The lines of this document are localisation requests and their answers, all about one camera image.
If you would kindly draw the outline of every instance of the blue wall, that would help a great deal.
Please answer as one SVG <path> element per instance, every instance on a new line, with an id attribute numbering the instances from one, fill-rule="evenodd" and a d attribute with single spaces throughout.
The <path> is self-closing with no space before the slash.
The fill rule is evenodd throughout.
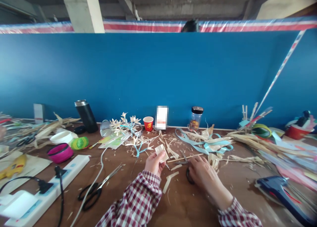
<path id="1" fill-rule="evenodd" d="M 267 125 L 305 109 L 317 115 L 316 32 L 306 32 L 264 103 L 274 106 Z M 168 105 L 169 125 L 186 126 L 198 105 L 209 124 L 235 129 L 241 105 L 251 113 L 261 101 L 297 34 L 0 35 L 0 111 L 32 118 L 33 103 L 43 103 L 48 119 L 78 117 L 74 101 L 86 99 L 102 121 Z"/>

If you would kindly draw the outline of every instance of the pink bowl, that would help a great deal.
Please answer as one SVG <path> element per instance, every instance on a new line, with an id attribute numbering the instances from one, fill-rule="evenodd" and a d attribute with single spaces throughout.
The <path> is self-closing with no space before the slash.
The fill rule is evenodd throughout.
<path id="1" fill-rule="evenodd" d="M 74 151 L 67 143 L 56 145 L 47 152 L 49 158 L 56 164 L 66 161 L 67 159 L 71 158 L 73 154 Z"/>

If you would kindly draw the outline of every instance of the yellow glue gun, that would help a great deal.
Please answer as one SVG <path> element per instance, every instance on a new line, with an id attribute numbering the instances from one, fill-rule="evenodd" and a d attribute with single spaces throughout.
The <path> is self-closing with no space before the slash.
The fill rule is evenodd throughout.
<path id="1" fill-rule="evenodd" d="M 26 164 L 26 154 L 17 157 L 6 169 L 0 172 L 0 180 L 3 178 L 11 178 L 14 174 L 19 174 L 23 171 Z"/>

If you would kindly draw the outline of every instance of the black thermos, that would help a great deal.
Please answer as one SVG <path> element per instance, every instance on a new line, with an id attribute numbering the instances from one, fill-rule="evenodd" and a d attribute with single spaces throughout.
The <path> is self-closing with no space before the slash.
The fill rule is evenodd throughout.
<path id="1" fill-rule="evenodd" d="M 99 130 L 95 117 L 93 116 L 93 113 L 91 111 L 90 105 L 86 100 L 76 101 L 75 107 L 88 133 L 94 133 Z"/>

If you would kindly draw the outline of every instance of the hand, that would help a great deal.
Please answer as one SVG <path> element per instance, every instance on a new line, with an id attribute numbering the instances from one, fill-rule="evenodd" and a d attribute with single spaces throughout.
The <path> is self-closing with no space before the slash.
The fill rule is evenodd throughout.
<path id="1" fill-rule="evenodd" d="M 152 153 L 145 161 L 145 171 L 149 171 L 155 174 L 158 177 L 161 177 L 161 173 L 163 168 L 166 165 L 166 162 L 160 163 L 160 160 L 164 157 L 165 151 L 156 155 L 156 153 Z"/>
<path id="2" fill-rule="evenodd" d="M 229 208 L 233 202 L 233 196 L 224 187 L 208 161 L 200 156 L 194 156 L 189 163 L 189 174 L 193 181 L 215 200 L 220 210 Z"/>

